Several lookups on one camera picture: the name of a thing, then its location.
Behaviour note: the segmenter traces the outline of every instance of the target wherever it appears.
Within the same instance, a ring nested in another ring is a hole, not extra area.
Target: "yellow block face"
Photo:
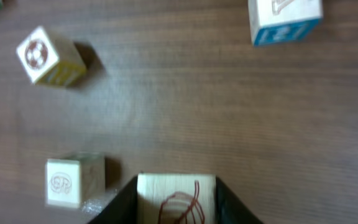
[[[50,69],[35,84],[51,86],[70,86],[86,72],[86,67],[61,61]]]

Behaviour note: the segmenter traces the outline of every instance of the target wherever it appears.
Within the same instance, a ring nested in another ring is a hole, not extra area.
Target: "black object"
[[[219,177],[216,178],[216,214],[218,224],[263,224]],[[89,224],[137,224],[136,218],[137,176]]]

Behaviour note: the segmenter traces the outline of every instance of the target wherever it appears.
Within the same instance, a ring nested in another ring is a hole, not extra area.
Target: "white block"
[[[79,152],[46,164],[46,203],[80,208],[91,197],[104,193],[104,156]]]
[[[17,47],[16,53],[34,84],[68,86],[86,72],[74,43],[42,26]]]
[[[215,223],[216,177],[139,174],[138,224]]]
[[[323,18],[321,0],[248,0],[255,46],[303,39]]]

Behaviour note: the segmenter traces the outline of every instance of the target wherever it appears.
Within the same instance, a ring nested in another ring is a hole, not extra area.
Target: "wooden table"
[[[211,173],[265,223],[358,223],[358,1],[324,14],[253,48],[246,0],[6,0],[0,223],[87,222],[44,207],[45,160],[84,150],[110,157],[112,188]],[[76,88],[29,83],[15,49],[40,24],[96,52]]]

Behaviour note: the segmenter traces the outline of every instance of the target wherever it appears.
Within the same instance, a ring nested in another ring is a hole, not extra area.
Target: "tabletop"
[[[90,61],[73,88],[30,84],[15,49],[39,25]],[[0,223],[90,220],[44,206],[46,159],[73,151],[109,157],[110,189],[216,174],[265,223],[358,223],[358,1],[302,42],[249,28],[246,0],[6,0]]]

